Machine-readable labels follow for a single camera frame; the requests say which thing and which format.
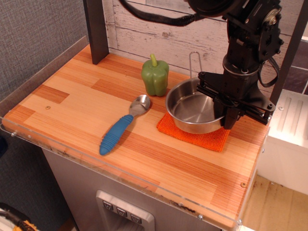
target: wooden floor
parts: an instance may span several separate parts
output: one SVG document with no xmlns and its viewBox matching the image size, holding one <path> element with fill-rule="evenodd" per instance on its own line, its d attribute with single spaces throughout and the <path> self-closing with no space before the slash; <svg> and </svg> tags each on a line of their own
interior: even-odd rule
<svg viewBox="0 0 308 231">
<path fill-rule="evenodd" d="M 243 225 L 255 231 L 308 231 L 308 195 L 257 176 Z"/>
</svg>

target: gray wall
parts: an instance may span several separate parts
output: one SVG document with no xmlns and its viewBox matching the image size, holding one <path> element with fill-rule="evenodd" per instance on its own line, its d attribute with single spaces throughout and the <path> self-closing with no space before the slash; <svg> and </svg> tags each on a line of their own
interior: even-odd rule
<svg viewBox="0 0 308 231">
<path fill-rule="evenodd" d="M 82 0 L 0 1 L 0 101 L 85 35 Z M 0 202 L 42 231 L 58 230 L 70 211 L 42 150 L 0 136 L 9 144 L 0 158 Z"/>
</svg>

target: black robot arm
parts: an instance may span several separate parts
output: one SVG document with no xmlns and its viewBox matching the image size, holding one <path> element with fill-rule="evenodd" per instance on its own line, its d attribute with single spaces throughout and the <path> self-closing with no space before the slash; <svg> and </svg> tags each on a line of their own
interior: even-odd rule
<svg viewBox="0 0 308 231">
<path fill-rule="evenodd" d="M 225 116 L 222 120 L 225 129 L 231 129 L 244 115 L 268 123 L 275 105 L 261 93 L 258 81 L 262 86 L 270 87 L 279 76 L 279 67 L 273 59 L 283 44 L 279 38 L 279 0 L 187 0 L 196 13 L 176 19 L 145 13 L 125 0 L 119 1 L 140 19 L 172 26 L 185 26 L 217 16 L 227 20 L 229 47 L 223 59 L 224 72 L 200 72 L 197 90 L 213 98 L 215 113 Z M 265 61 L 277 73 L 269 83 L 263 83 L 261 78 Z"/>
</svg>

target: wood grain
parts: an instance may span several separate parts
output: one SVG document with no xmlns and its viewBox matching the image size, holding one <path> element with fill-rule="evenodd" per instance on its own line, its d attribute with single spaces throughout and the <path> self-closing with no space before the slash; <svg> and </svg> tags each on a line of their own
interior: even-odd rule
<svg viewBox="0 0 308 231">
<path fill-rule="evenodd" d="M 260 231 L 306 231 L 308 195 L 257 176 L 243 224 Z"/>
<path fill-rule="evenodd" d="M 231 230 L 243 206 L 268 127 L 248 117 L 231 130 L 221 153 L 159 132 L 165 97 L 134 119 L 110 154 L 99 155 L 104 134 L 144 94 L 142 63 L 109 54 L 91 64 L 86 47 L 3 120 L 17 135 L 194 216 Z M 168 90 L 188 76 L 170 72 Z"/>
</svg>

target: green bell pepper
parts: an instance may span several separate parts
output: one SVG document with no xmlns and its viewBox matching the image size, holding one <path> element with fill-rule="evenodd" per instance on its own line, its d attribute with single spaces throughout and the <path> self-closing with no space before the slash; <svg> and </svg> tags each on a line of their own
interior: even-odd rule
<svg viewBox="0 0 308 231">
<path fill-rule="evenodd" d="M 168 85 L 169 65 L 163 60 L 157 61 L 153 54 L 150 57 L 141 71 L 146 92 L 151 96 L 164 96 Z"/>
</svg>

